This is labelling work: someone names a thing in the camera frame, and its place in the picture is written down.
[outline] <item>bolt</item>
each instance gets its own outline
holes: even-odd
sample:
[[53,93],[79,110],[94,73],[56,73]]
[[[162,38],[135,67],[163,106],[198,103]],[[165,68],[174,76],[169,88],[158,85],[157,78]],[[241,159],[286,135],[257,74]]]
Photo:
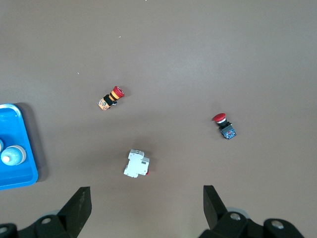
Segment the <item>bolt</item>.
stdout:
[[272,226],[274,226],[275,228],[278,228],[278,229],[284,228],[283,224],[277,220],[272,221],[271,224],[272,224]]
[[47,223],[49,223],[51,221],[51,218],[50,217],[46,217],[45,219],[43,219],[42,221],[41,221],[41,223],[42,224],[47,224]]
[[7,230],[8,230],[7,227],[1,227],[1,228],[0,228],[0,234],[1,234],[1,233],[5,233]]
[[241,220],[241,217],[237,213],[231,213],[230,217],[231,217],[231,219],[236,220],[236,221],[240,221]]

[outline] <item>red disc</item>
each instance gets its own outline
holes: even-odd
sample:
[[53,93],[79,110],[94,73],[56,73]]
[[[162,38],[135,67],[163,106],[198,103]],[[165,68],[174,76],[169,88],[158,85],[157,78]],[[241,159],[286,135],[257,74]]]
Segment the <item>red disc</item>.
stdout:
[[118,86],[115,86],[113,89],[114,93],[119,96],[120,98],[124,97],[124,93]]
[[214,116],[213,120],[214,121],[222,121],[225,118],[226,118],[226,114],[225,113],[220,113],[220,114]]

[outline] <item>gray floor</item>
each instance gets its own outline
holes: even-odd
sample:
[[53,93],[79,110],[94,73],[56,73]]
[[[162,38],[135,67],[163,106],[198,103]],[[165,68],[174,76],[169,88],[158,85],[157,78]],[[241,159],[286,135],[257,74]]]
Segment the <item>gray floor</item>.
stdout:
[[[195,238],[213,184],[255,222],[316,237],[316,22],[308,0],[0,0],[0,103],[20,103],[41,174],[0,191],[0,223],[91,186],[80,238]],[[114,85],[126,97],[103,112]],[[123,174],[132,148],[149,176]]]

